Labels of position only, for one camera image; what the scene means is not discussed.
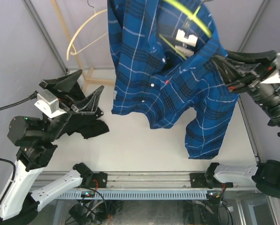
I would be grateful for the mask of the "black shirt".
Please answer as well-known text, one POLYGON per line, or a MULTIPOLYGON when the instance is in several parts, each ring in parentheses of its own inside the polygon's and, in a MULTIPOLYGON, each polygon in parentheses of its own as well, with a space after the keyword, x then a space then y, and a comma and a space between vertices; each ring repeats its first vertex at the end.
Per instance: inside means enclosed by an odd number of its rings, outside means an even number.
POLYGON ((108 133, 109 127, 99 119, 101 116, 103 116, 103 111, 100 108, 97 108, 93 115, 73 114, 61 131, 60 136, 79 133, 84 139, 89 139, 108 133))

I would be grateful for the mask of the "beige wooden hanger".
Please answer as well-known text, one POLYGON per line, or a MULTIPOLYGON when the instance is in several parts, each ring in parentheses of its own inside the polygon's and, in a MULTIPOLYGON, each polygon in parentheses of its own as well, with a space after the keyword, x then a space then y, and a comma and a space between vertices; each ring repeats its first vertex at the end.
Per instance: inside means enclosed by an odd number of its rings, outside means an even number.
POLYGON ((93 0, 87 1, 90 15, 70 37, 66 50, 66 60, 78 56, 107 37, 107 7, 104 0, 100 0, 99 3, 104 5, 98 6, 93 0))

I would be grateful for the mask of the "blue plaid shirt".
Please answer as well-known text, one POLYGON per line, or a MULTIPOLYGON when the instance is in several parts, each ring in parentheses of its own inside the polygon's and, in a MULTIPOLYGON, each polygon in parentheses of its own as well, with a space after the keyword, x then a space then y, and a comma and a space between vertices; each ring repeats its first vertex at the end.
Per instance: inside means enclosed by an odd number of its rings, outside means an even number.
POLYGON ((226 56, 215 22, 200 0, 183 0, 209 29, 207 35, 184 11, 163 0, 107 2, 115 67, 113 114, 142 113, 151 129, 169 129, 193 108, 184 145, 191 159, 218 155, 238 95, 229 92, 215 55, 226 56))

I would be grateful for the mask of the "green plastic hanger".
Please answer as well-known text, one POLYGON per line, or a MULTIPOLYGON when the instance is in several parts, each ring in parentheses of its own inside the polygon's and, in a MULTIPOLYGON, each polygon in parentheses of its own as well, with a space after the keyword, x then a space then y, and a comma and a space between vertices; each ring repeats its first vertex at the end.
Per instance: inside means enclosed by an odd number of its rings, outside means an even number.
MULTIPOLYGON (((192 11, 190 11, 186 6, 184 6, 183 4, 181 4, 179 1, 177 0, 165 0, 165 2, 167 2, 168 4, 170 4, 172 7, 174 7, 175 9, 179 10, 180 12, 182 12, 183 14, 187 15, 187 18, 191 21, 194 22, 204 33, 208 38, 211 38, 212 36, 212 32, 209 30, 209 28, 197 17, 197 13, 199 12, 201 5, 203 3, 203 1, 199 4, 199 6, 197 7, 196 11, 193 13, 192 11)), ((173 45, 170 41, 168 41, 163 35, 159 35, 159 37, 169 46, 171 47, 178 55, 180 55, 184 60, 187 59, 186 55, 184 55, 184 53, 181 50, 186 49, 184 47, 181 46, 177 46, 177 45, 173 45)), ((185 36, 185 32, 182 30, 178 30, 177 32, 177 41, 182 42, 184 44, 187 45, 191 45, 194 44, 194 41, 196 39, 194 37, 190 36, 185 36)))

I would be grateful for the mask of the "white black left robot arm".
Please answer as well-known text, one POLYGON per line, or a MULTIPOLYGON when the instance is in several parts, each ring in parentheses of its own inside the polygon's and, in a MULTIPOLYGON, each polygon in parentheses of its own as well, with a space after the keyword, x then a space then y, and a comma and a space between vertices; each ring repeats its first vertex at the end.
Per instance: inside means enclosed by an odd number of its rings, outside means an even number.
POLYGON ((104 86, 83 100, 75 100, 70 91, 82 70, 61 78, 42 80, 42 91, 34 91, 29 100, 43 118, 16 116, 9 124, 8 139, 18 147, 12 173, 0 194, 0 225, 27 225, 50 202, 73 188, 92 188, 98 183, 84 163, 75 164, 63 177, 37 190, 32 186, 49 164, 57 145, 55 140, 73 115, 94 115, 104 86))

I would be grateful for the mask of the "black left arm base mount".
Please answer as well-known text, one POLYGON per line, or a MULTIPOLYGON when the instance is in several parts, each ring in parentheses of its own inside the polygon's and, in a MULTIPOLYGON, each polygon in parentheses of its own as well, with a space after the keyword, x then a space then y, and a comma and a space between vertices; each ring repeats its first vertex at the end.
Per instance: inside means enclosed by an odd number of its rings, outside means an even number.
POLYGON ((95 172, 92 175, 92 181, 90 183, 90 188, 106 188, 107 187, 108 174, 105 172, 95 172))

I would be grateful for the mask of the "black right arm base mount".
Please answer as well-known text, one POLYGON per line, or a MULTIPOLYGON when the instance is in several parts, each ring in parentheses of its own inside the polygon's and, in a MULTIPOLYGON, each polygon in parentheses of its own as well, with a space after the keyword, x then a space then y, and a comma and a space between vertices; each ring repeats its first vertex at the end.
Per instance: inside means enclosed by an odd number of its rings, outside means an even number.
POLYGON ((208 188, 205 174, 201 172, 190 173, 190 183, 192 188, 208 188))

